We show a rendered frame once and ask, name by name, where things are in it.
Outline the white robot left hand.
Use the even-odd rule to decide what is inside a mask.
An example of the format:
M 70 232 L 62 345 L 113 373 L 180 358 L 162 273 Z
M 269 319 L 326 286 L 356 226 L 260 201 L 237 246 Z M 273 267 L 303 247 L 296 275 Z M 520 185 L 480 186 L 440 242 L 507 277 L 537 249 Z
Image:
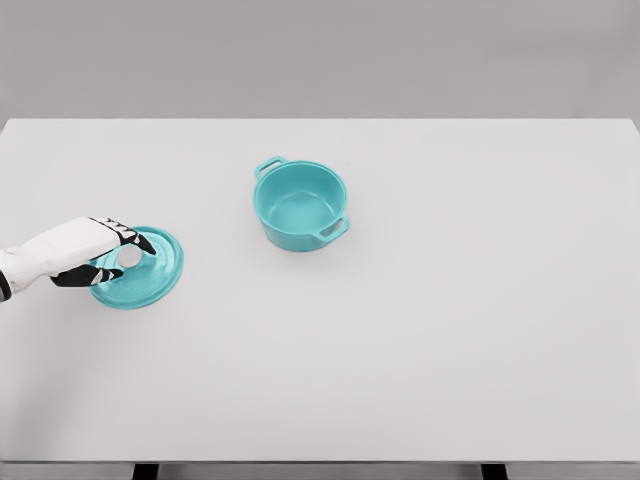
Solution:
M 19 248 L 25 283 L 47 276 L 58 287 L 89 287 L 123 276 L 118 268 L 90 262 L 114 249 L 133 245 L 154 255 L 151 243 L 136 230 L 110 218 L 79 217 L 56 226 Z

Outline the teal pot lid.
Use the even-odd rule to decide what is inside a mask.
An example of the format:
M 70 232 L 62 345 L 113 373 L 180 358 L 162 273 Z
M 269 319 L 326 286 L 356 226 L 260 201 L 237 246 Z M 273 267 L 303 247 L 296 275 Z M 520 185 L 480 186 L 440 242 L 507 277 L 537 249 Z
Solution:
M 116 247 L 89 261 L 95 267 L 124 272 L 122 277 L 89 288 L 99 302 L 111 308 L 131 310 L 155 303 L 173 289 L 183 270 L 183 249 L 173 235 L 151 226 L 134 226 L 133 229 L 151 243 L 155 255 L 142 252 L 136 265 L 125 268 L 117 260 L 122 247 Z

